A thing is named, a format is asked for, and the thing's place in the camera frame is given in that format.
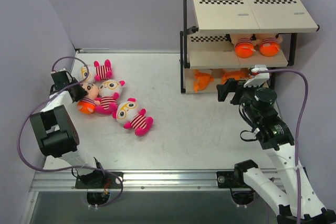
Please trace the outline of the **orange shark plush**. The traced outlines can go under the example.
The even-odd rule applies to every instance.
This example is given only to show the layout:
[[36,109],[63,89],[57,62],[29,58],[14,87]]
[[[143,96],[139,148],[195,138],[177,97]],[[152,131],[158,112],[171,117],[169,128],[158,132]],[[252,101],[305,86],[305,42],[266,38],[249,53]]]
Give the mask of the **orange shark plush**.
[[264,82],[262,85],[261,85],[262,88],[269,88],[269,85],[268,85],[268,82]]
[[196,93],[204,90],[210,82],[214,81],[212,69],[194,69],[193,74],[193,88]]
[[245,69],[235,70],[235,71],[226,71],[223,70],[223,75],[221,77],[221,84],[225,84],[228,79],[242,80],[248,79],[248,71]]

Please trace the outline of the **peach boy plush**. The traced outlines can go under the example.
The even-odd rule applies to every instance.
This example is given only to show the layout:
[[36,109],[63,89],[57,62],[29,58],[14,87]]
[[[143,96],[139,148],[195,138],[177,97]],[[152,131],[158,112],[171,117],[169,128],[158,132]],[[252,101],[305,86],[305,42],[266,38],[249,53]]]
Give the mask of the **peach boy plush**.
[[236,56],[249,58],[255,52],[256,43],[252,41],[253,34],[230,34]]
[[83,114],[91,114],[99,106],[99,89],[94,83],[84,82],[80,84],[87,94],[77,103],[77,109]]
[[259,52],[266,57],[273,57],[280,51],[282,37],[277,33],[255,34]]

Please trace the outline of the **orange shark plush back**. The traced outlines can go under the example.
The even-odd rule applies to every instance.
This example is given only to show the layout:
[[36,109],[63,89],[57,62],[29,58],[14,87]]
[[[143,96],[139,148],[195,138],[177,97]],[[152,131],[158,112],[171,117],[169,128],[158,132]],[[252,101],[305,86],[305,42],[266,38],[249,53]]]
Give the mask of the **orange shark plush back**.
[[196,93],[204,90],[210,82],[214,81],[212,69],[194,69],[193,74],[193,88]]

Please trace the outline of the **white pink glasses plush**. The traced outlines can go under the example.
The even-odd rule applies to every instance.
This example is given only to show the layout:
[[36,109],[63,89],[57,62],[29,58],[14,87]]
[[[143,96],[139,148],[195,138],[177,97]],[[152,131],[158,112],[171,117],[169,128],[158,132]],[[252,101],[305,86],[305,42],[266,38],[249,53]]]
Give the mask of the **white pink glasses plush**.
[[112,117],[124,129],[133,129],[136,136],[144,136],[152,128],[154,119],[146,115],[146,109],[141,108],[135,98],[121,102],[112,112]]
[[96,101],[100,104],[95,107],[95,112],[104,115],[111,115],[118,108],[118,98],[120,97],[124,80],[106,80],[99,85],[99,96]]

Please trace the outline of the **white pink glasses plush front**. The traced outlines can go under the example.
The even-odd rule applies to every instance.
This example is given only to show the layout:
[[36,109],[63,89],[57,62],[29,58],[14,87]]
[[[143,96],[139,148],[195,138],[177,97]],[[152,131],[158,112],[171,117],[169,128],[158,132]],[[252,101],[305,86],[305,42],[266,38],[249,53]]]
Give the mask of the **white pink glasses plush front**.
[[144,136],[152,128],[154,119],[146,115],[146,109],[141,108],[135,98],[121,102],[112,112],[112,117],[124,129],[133,129],[136,136]]

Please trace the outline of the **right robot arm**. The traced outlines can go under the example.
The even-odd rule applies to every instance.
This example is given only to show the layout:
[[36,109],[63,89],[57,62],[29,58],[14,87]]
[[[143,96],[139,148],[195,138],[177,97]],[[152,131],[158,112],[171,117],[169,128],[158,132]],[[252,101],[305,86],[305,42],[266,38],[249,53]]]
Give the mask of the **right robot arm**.
[[242,119],[251,127],[253,141],[273,163],[284,189],[277,187],[251,159],[235,164],[233,181],[253,189],[273,210],[278,223],[335,223],[335,211],[327,209],[315,194],[307,174],[296,160],[295,141],[274,108],[277,94],[265,87],[245,87],[244,81],[228,79],[216,86],[218,101],[234,93]]

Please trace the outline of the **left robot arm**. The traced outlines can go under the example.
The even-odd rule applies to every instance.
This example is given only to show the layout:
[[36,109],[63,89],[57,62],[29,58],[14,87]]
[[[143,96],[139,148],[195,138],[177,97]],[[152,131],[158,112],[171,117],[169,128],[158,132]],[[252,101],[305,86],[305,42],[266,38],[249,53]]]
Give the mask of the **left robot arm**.
[[48,157],[65,161],[77,178],[86,185],[100,188],[106,183],[106,174],[99,161],[79,148],[79,134],[67,111],[79,102],[87,91],[65,69],[53,70],[54,84],[50,88],[49,101],[29,117],[38,147]]

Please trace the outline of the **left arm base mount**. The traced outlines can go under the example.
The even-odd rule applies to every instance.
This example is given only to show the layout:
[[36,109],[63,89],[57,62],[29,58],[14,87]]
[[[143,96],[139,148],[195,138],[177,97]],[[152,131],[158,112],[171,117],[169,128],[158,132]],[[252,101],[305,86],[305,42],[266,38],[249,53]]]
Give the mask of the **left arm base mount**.
[[92,170],[89,174],[77,176],[76,189],[121,189],[120,180],[123,180],[122,172],[111,173]]

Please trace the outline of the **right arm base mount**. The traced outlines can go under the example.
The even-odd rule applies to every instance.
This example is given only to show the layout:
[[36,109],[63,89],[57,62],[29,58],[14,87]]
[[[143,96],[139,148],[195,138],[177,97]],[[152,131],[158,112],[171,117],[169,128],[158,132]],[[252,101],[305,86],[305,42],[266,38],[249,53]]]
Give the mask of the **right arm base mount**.
[[216,172],[217,187],[218,188],[236,188],[237,181],[232,170]]

